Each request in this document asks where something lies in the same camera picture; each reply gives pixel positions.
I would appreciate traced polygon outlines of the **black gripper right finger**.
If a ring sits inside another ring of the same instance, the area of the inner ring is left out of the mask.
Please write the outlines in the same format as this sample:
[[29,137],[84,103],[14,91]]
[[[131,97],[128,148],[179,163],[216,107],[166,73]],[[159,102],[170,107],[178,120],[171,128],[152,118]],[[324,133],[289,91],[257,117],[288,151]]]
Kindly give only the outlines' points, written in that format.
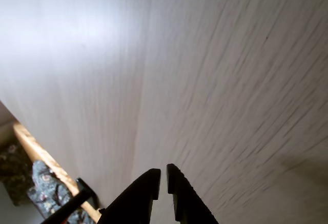
[[168,193],[173,196],[174,216],[179,223],[217,223],[185,175],[174,164],[167,165]]

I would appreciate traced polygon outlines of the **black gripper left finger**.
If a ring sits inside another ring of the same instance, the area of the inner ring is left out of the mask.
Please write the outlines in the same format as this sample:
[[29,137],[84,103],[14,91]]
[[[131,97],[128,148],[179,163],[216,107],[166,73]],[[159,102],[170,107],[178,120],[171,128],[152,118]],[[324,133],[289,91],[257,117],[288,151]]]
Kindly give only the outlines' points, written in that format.
[[146,171],[101,211],[98,222],[150,223],[153,201],[159,196],[160,178],[160,169]]

